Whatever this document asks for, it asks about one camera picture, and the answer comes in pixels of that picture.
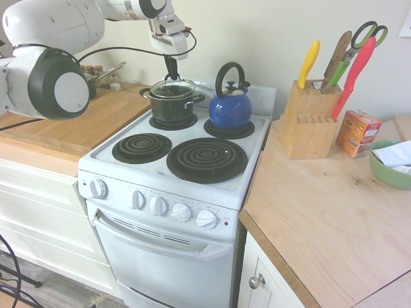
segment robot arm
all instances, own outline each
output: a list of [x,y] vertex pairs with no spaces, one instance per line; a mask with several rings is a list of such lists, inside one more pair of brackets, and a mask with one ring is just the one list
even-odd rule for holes
[[[177,17],[171,0],[96,0],[105,19],[112,21],[147,20],[150,43],[165,55],[188,50],[186,26]],[[188,54],[174,56],[177,60]]]
[[54,120],[83,114],[89,91],[71,54],[102,39],[105,19],[146,20],[154,48],[165,55],[188,50],[186,27],[171,0],[20,1],[3,15],[4,32],[15,50],[13,58],[0,59],[0,114],[14,110]]

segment wooden knife block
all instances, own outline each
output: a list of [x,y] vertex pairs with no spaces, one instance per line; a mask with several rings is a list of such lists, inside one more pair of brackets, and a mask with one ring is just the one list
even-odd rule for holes
[[341,89],[314,89],[307,80],[303,90],[295,80],[284,111],[279,138],[290,159],[326,158],[338,123],[330,116]]

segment green knife handle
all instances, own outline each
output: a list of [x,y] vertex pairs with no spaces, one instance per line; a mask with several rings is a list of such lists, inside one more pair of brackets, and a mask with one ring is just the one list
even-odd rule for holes
[[349,66],[349,62],[341,61],[332,79],[329,81],[328,84],[332,87],[335,87],[337,85],[337,82],[340,80],[341,76],[344,74],[348,66]]

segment black cable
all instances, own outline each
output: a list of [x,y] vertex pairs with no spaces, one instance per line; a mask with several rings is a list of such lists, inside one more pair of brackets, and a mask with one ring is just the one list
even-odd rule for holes
[[42,45],[42,44],[21,44],[21,45],[14,45],[13,50],[23,48],[23,47],[31,47],[31,46],[37,46],[37,47],[44,47],[44,48],[50,48],[47,45]]
[[17,279],[4,279],[3,277],[0,278],[2,281],[14,281],[17,282]]
[[[192,34],[191,31],[188,31],[188,33],[190,33],[190,35],[194,39],[194,46],[191,49],[189,49],[189,50],[187,50],[183,53],[177,53],[175,55],[168,55],[168,56],[182,56],[182,55],[185,55],[186,53],[189,53],[190,51],[192,51],[197,46],[197,39],[195,38],[194,34]],[[142,53],[150,53],[151,55],[155,55],[155,56],[164,56],[164,53],[155,53],[153,51],[148,51],[148,50],[138,49],[138,48],[132,48],[132,47],[106,47],[106,48],[101,48],[101,49],[91,51],[90,53],[87,53],[86,55],[83,55],[80,59],[78,59],[78,61],[81,62],[82,60],[84,60],[88,56],[91,56],[95,53],[99,53],[101,51],[106,51],[106,50],[112,50],[112,49],[126,49],[126,50],[132,50],[132,51],[140,51]]]
[[23,124],[28,124],[28,123],[31,123],[31,122],[37,122],[37,121],[41,121],[41,120],[43,120],[43,119],[34,119],[34,120],[29,120],[29,121],[25,121],[25,122],[20,122],[20,123],[17,123],[17,124],[9,125],[9,126],[6,126],[6,127],[2,127],[2,128],[0,128],[0,132],[1,132],[2,130],[8,130],[8,129],[13,128],[13,127],[16,127],[16,126],[20,126],[20,125],[23,125]]
[[[0,284],[0,287],[4,287],[4,288],[6,288],[6,289],[10,289],[10,290],[13,291],[13,293],[16,293],[16,292],[17,292],[17,288],[16,288],[16,287],[13,287],[13,286],[7,286],[6,284]],[[44,306],[43,306],[42,304],[40,304],[38,301],[36,301],[36,299],[34,299],[34,297],[32,297],[32,296],[31,296],[30,294],[28,294],[27,292],[24,292],[23,290],[20,290],[20,293],[26,295],[26,296],[33,302],[33,304],[37,305],[39,308],[44,308]]]
[[0,241],[3,242],[3,244],[7,247],[8,251],[12,255],[12,258],[13,258],[13,261],[14,261],[14,266],[15,266],[15,271],[19,274],[19,276],[17,276],[17,288],[16,288],[17,289],[17,294],[15,296],[15,300],[14,300],[14,303],[12,305],[12,308],[15,308],[15,306],[17,305],[17,302],[19,300],[20,292],[21,292],[21,272],[20,272],[19,261],[17,261],[17,257],[15,256],[14,251],[12,250],[10,245],[6,242],[4,237],[1,236],[1,234],[0,234]]

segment wooden countertop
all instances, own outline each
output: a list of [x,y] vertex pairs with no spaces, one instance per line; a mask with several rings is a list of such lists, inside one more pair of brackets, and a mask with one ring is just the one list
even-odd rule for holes
[[[122,83],[121,91],[97,89],[87,110],[66,121],[42,120],[0,132],[0,158],[76,176],[78,161],[150,109],[138,93],[143,85]],[[30,120],[7,112],[0,127]]]
[[379,182],[369,157],[335,145],[327,159],[289,160],[278,129],[276,121],[243,224],[307,308],[410,307],[411,191]]

